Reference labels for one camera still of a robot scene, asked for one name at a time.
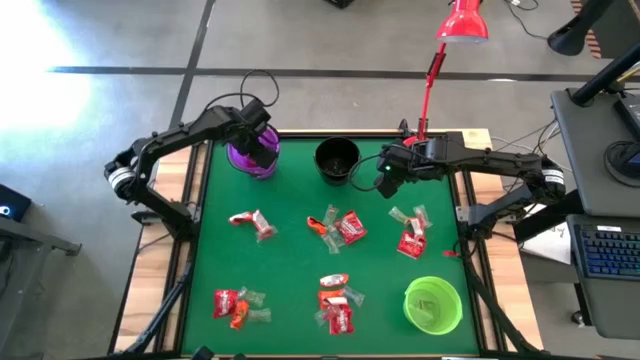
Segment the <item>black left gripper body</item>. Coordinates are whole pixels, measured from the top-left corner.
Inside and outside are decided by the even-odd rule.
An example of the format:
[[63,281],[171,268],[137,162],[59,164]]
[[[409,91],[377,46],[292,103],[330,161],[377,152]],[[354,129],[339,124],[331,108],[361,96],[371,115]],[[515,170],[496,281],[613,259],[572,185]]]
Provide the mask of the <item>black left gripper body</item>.
[[244,134],[238,140],[239,163],[247,168],[269,168],[278,158],[278,132],[269,125],[261,134]]

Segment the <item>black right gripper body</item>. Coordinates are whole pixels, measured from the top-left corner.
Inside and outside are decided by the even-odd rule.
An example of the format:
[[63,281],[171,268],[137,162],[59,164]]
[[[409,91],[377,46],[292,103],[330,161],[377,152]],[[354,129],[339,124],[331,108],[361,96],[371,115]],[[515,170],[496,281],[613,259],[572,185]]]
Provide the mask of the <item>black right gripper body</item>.
[[407,146],[411,153],[409,173],[419,180],[441,180],[446,175],[442,162],[446,159],[446,141],[441,138],[419,140],[410,137]]

